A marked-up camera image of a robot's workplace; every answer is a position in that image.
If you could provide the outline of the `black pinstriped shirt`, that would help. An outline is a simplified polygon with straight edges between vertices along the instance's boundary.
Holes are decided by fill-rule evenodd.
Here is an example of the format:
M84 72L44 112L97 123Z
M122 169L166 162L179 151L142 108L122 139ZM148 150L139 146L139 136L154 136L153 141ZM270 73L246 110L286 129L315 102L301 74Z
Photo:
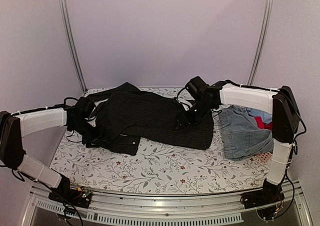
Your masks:
M183 109L172 98L141 91L126 82L116 88L89 94L98 102L95 126L102 139L94 147L114 153L136 155L142 138L171 146L206 150L213 140L214 121L207 113L200 123L175 129L176 115Z

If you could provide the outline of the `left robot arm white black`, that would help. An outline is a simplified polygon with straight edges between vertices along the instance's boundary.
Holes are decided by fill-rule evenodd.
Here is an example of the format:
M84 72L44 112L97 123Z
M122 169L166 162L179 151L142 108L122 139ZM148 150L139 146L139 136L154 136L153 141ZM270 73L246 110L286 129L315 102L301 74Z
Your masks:
M65 127L81 135L82 143L95 144L103 134L91 124L96 104L86 98L74 105L61 104L35 109L0 113L0 161L3 167L16 171L48 187L63 202L74 199L70 179L27 154L23 139L53 128Z

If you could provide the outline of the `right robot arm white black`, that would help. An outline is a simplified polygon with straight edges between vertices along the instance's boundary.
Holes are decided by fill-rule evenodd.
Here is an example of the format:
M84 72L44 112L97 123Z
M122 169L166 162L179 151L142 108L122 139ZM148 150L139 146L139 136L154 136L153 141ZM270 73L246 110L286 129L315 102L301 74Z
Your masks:
M243 161L271 153L258 194L262 204L269 204L278 196L292 156L298 152L298 128L304 124L291 88L262 88L231 80L209 85L196 76L184 89L193 102L174 98L181 106L176 129L193 129L211 119L212 110L217 110L227 160Z

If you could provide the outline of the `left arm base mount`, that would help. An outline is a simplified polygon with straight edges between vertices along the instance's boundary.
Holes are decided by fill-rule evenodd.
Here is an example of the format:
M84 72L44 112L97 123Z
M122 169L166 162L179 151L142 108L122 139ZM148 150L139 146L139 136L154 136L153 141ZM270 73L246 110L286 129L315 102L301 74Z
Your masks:
M48 198L59 203L71 203L75 207L88 209L92 199L92 191L80 187L75 188L53 188Z

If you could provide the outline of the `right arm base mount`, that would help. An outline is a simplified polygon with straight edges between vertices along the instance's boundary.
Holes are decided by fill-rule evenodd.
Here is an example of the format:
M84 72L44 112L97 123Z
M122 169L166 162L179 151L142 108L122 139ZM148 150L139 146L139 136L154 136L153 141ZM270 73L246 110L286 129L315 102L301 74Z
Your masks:
M245 209L256 208L256 213L263 221L272 221L284 206L284 193L280 189L260 189L241 195L240 203Z

